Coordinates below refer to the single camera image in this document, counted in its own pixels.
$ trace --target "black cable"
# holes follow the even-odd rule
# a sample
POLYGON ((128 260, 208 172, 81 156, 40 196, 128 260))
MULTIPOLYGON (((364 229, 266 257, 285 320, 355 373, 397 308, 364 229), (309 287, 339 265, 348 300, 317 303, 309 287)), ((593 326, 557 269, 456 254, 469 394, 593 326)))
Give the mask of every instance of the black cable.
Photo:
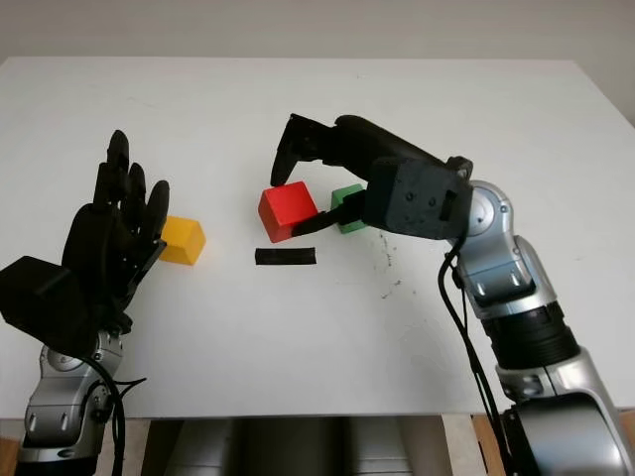
POLYGON ((449 312, 449 315, 454 321, 454 324, 456 325, 456 328, 458 329, 458 333, 460 334, 463 340, 465 351, 467 352, 467 357, 469 359, 469 364, 472 369, 472 372, 474 373, 474 377, 476 379, 476 385, 479 387, 479 393, 481 393, 481 386, 482 386, 482 394, 483 394, 482 400, 484 403, 487 402, 487 405, 485 406, 485 411, 491 414, 490 424, 492 425, 494 435, 496 436, 496 441, 498 442, 498 447, 500 450, 503 466, 505 467, 505 472, 507 474, 513 474, 513 464, 512 464, 511 456, 507 450, 507 443, 505 440, 503 424, 500 418, 500 414, 496 408, 496 402, 494 400, 494 396, 492 394, 491 388, 489 387, 489 382, 487 382, 487 377, 480 363, 480 360, 478 359, 478 355, 476 354, 474 346, 472 345, 472 342, 469 339, 469 335, 467 334, 465 327, 462 325, 460 318, 458 317, 458 314, 456 313, 456 310, 454 309, 454 306, 449 300, 449 296, 447 295, 447 290, 445 289, 445 275, 447 273, 447 270, 450 268, 452 260, 458 256, 458 252, 460 251, 460 248, 465 243, 466 238, 467 238, 467 233, 465 231, 458 238, 458 240, 456 240, 456 243, 454 243, 450 252, 447 253, 447 255, 445 255, 445 259, 443 263, 441 264, 441 267, 439 268, 439 274, 437 278, 438 285, 439 285, 439 292, 441 294, 442 300, 444 301, 445 307, 447 308, 447 311, 449 312))
POLYGON ((116 385, 139 385, 139 384, 145 382, 146 380, 148 380, 148 379, 146 377, 144 377, 143 379, 127 380, 127 381, 113 380, 113 382, 116 385))
POLYGON ((126 447, 126 418, 121 395, 114 380, 99 362, 92 357, 84 357, 81 360, 101 377, 113 400, 112 440, 114 443, 114 460, 111 474, 112 476, 121 476, 123 473, 124 449, 126 447))
POLYGON ((139 384, 144 383, 146 380, 148 380, 148 379, 143 378, 143 379, 134 380, 134 381, 130 382, 130 384, 128 385, 128 387, 126 387, 125 389, 123 389, 123 391, 121 392, 121 398, 123 399, 123 398, 126 396, 126 394, 127 394, 128 392, 130 392, 132 389, 134 389, 134 388, 135 388, 136 386, 138 386, 139 384))
POLYGON ((465 332, 467 332, 467 302, 465 302, 465 288, 460 289, 460 299, 463 304, 463 327, 465 327, 465 332))

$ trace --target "cube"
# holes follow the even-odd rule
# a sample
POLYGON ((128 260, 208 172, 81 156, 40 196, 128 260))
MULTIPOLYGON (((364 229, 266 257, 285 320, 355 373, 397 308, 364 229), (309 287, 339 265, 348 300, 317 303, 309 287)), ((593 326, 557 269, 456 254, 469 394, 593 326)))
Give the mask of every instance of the cube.
POLYGON ((294 225, 318 214, 303 181, 275 186, 262 192, 258 214, 272 243, 291 238, 294 225))
POLYGON ((205 246, 205 235, 200 223, 188 218, 168 216, 161 238, 168 246, 159 259, 181 265, 196 263, 205 246))
MULTIPOLYGON (((332 195, 330 196, 330 209, 333 210, 334 208, 342 205, 344 203, 345 196, 351 195, 352 193, 356 193, 357 191, 361 191, 363 189, 363 186, 361 186, 359 183, 356 183, 355 185, 346 186, 345 188, 338 188, 337 190, 334 190, 332 195)), ((337 227, 339 228, 339 231, 341 233, 350 233, 352 231, 365 228, 366 224, 361 220, 357 220, 353 221, 352 223, 346 223, 345 225, 337 224, 337 227)))

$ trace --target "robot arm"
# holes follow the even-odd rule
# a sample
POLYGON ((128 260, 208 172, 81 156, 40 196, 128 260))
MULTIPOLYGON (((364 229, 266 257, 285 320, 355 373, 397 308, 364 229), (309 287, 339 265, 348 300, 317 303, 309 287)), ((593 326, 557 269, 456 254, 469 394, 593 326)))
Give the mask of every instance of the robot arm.
POLYGON ((94 474, 111 413, 113 474, 121 474, 125 421, 111 376, 132 326, 124 310, 166 246, 170 194, 161 180, 146 203, 143 169, 128 165, 128 140, 116 131, 93 201, 72 222, 62 265, 25 256, 0 271, 4 319, 45 344, 18 476, 94 474))
POLYGON ((635 458, 617 411, 564 324, 536 252, 514 235, 513 207, 501 190, 470 182, 469 160, 443 163, 355 116, 339 117, 328 128, 292 115, 271 185, 283 184, 298 161, 315 159, 347 168, 368 186, 296 225, 293 236, 361 219, 394 233, 452 244, 464 239, 457 245, 458 273, 492 341, 505 395, 515 403, 503 415, 499 441, 511 452, 508 470, 633 473, 635 458))
POLYGON ((458 269, 515 405, 503 415, 518 468, 531 473, 631 474, 632 450, 588 352, 564 323, 532 246, 513 232, 513 206, 474 181, 458 269))

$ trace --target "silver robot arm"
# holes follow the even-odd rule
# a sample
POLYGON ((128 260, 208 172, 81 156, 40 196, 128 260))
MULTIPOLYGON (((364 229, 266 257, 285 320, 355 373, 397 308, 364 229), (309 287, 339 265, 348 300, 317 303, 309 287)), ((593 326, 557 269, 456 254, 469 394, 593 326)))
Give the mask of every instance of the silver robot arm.
POLYGON ((515 403, 503 416, 515 464, 523 474, 632 474, 617 410, 564 324, 536 252, 514 235, 510 200, 491 183, 472 185, 458 270, 515 403))
MULTIPOLYGON (((100 331, 92 358, 114 375, 122 349, 119 337, 100 331)), ((16 476, 94 474, 112 411, 108 390, 90 366, 47 346, 40 369, 25 415, 16 476)))

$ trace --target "table surface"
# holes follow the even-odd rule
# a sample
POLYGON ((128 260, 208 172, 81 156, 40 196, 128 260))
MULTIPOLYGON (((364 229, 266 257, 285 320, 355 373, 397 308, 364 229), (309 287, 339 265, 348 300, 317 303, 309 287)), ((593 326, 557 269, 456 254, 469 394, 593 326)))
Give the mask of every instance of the table surface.
MULTIPOLYGON (((333 228, 282 243, 317 265, 256 267, 256 212, 289 114, 358 114, 512 199, 616 405, 635 405, 635 130, 568 61, 16 58, 0 67, 0 266, 61 259, 114 129, 170 213, 200 221, 193 267, 159 262, 129 314, 131 417, 478 412, 436 276, 448 245, 333 228)), ((302 164, 318 207, 358 180, 302 164)), ((494 358, 471 337, 501 406, 494 358)), ((0 417, 21 417, 40 344, 0 324, 0 417)))

